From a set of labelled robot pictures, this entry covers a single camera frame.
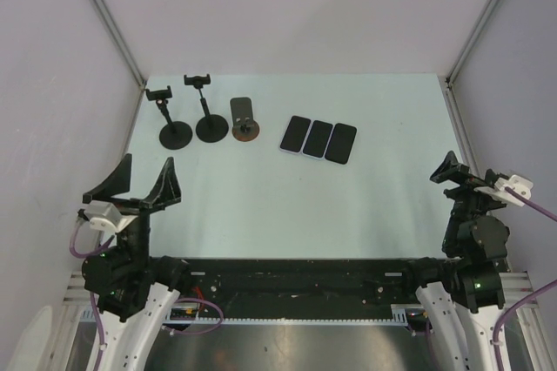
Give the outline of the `black phone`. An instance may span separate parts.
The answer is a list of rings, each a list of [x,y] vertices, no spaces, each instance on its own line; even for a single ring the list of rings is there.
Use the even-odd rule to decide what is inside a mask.
[[[325,151],[325,160],[346,165],[349,161],[356,135],[356,127],[337,123],[332,129],[332,135]]]

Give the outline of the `black round-base phone stand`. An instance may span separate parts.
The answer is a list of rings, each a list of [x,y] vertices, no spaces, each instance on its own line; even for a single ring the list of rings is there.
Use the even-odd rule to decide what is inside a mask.
[[[162,90],[144,90],[147,100],[154,102],[166,121],[166,125],[159,133],[159,142],[167,150],[179,150],[190,144],[193,136],[192,128],[185,122],[173,120],[168,109],[172,98],[169,85]]]

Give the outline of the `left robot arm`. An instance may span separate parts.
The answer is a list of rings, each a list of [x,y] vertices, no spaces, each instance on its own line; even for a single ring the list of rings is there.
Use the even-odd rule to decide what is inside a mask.
[[[97,325],[89,370],[142,370],[176,301],[192,290],[188,266],[181,260],[150,255],[151,215],[181,200],[173,158],[168,158],[150,192],[124,198],[131,189],[132,156],[83,196],[83,217],[91,229],[110,238],[85,255],[84,288],[90,294]]]

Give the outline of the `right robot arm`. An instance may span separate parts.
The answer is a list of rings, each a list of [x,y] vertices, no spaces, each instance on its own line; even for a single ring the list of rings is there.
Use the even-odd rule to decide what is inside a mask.
[[[412,274],[401,281],[401,291],[424,308],[426,334],[440,369],[507,370],[500,268],[507,258],[510,230],[491,213],[509,204],[523,206],[532,185],[518,175],[492,170],[477,177],[453,151],[430,180],[455,184],[444,191],[453,201],[442,242],[447,258],[411,262]]]

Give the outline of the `wooden round-base phone stand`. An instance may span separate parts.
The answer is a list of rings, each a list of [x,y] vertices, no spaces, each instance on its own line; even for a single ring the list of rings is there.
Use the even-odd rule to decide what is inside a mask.
[[[250,142],[258,137],[260,127],[253,117],[252,101],[248,97],[230,100],[232,136],[240,142]]]

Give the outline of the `black clamp phone stand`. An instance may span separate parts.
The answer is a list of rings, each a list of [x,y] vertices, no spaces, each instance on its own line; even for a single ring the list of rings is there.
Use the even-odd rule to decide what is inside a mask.
[[[217,143],[222,140],[229,131],[227,120],[210,111],[209,105],[203,93],[203,88],[211,83],[211,75],[188,76],[184,75],[185,86],[191,86],[198,91],[199,101],[202,106],[204,116],[197,122],[196,134],[205,143]]]

